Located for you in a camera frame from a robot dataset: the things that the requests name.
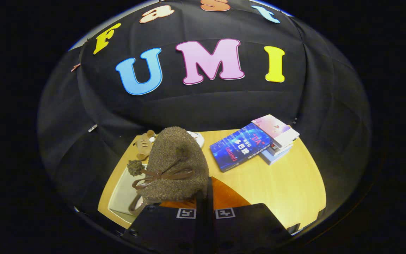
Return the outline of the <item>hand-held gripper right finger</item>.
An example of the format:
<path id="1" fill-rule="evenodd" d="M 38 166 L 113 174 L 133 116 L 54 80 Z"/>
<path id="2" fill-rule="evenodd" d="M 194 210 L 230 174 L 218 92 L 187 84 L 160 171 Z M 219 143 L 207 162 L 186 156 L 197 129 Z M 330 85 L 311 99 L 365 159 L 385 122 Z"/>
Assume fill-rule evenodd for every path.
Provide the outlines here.
<path id="1" fill-rule="evenodd" d="M 213 208 L 213 185 L 208 178 L 208 250 L 274 250 L 291 240 L 291 234 L 265 204 Z"/>

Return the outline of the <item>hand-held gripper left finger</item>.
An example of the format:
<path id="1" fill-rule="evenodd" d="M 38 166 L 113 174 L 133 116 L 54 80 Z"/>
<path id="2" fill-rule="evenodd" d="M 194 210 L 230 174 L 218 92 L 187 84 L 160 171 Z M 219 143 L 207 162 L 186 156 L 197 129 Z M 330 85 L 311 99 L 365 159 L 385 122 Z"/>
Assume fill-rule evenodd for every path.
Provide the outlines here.
<path id="1" fill-rule="evenodd" d="M 208 199 L 198 192 L 195 209 L 149 205 L 123 240 L 146 250 L 207 250 Z"/>

